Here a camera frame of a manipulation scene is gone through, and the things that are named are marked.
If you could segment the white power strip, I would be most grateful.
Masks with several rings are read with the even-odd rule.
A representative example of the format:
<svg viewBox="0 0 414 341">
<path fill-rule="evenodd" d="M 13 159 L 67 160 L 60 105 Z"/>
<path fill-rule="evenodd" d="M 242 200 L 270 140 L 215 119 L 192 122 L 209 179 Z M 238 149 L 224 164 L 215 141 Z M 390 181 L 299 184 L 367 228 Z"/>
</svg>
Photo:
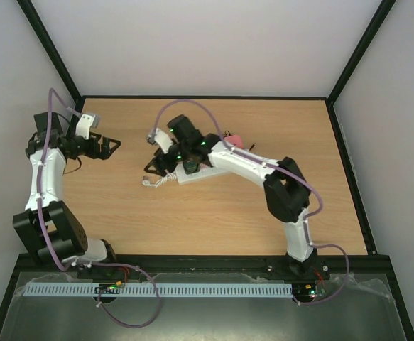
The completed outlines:
<svg viewBox="0 0 414 341">
<path fill-rule="evenodd" d="M 180 185 L 187 185 L 189 183 L 194 183 L 201 180 L 206 180 L 208 178 L 213 178 L 221 175 L 228 174 L 229 171 L 222 168 L 209 167 L 206 165 L 201 165 L 198 172 L 187 174 L 182 164 L 178 164 L 175 169 L 175 175 L 177 181 Z"/>
</svg>

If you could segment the dark green plug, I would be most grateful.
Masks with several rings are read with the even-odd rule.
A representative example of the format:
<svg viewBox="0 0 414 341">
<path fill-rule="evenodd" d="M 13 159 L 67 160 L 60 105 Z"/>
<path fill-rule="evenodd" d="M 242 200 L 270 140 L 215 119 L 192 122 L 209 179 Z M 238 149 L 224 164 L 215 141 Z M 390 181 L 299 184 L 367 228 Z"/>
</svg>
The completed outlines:
<svg viewBox="0 0 414 341">
<path fill-rule="evenodd" d="M 183 161 L 183 169 L 187 175 L 197 173 L 200 170 L 200 164 L 193 160 Z"/>
</svg>

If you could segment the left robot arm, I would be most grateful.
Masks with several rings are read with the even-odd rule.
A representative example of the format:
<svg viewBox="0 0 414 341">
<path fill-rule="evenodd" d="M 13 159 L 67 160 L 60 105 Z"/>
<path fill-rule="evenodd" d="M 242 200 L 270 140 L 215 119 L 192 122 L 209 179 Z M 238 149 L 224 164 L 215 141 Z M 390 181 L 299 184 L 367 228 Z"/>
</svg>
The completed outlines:
<svg viewBox="0 0 414 341">
<path fill-rule="evenodd" d="M 31 191 L 25 210 L 12 223 L 30 258 L 38 265 L 54 264 L 63 271 L 71 266 L 91 267 L 115 262 L 116 254 L 104 239 L 92 239 L 63 200 L 63 177 L 68 160 L 107 160 L 120 141 L 92 132 L 96 114 L 81 114 L 69 132 L 56 112 L 34 116 L 36 132 L 25 153 L 32 167 Z"/>
</svg>

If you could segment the pink folding socket plug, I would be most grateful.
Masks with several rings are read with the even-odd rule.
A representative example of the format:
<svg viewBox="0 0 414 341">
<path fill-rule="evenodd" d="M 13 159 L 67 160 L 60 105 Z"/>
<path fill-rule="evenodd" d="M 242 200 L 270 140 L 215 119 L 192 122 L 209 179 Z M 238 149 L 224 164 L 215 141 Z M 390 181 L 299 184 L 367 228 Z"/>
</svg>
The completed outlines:
<svg viewBox="0 0 414 341">
<path fill-rule="evenodd" d="M 244 147 L 243 141 L 242 141 L 242 139 L 239 135 L 233 134 L 233 135 L 225 136 L 224 140 L 228 144 L 231 144 L 234 147 L 237 147 L 237 148 L 243 148 Z"/>
</svg>

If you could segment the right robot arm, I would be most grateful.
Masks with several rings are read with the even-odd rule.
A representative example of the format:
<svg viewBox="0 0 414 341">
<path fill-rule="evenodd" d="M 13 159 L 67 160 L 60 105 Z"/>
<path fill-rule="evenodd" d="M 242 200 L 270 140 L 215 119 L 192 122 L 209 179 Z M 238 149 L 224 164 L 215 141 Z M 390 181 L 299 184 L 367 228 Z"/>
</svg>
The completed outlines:
<svg viewBox="0 0 414 341">
<path fill-rule="evenodd" d="M 291 158 L 282 161 L 263 158 L 224 140 L 217 134 L 202 135 L 192 122 L 179 115 L 168 123 L 169 132 L 153 127 L 147 142 L 158 148 L 145 172 L 164 177 L 180 163 L 221 168 L 261 187 L 268 211 L 284 225 L 288 268 L 297 278 L 314 269 L 317 252 L 307 225 L 312 192 Z"/>
</svg>

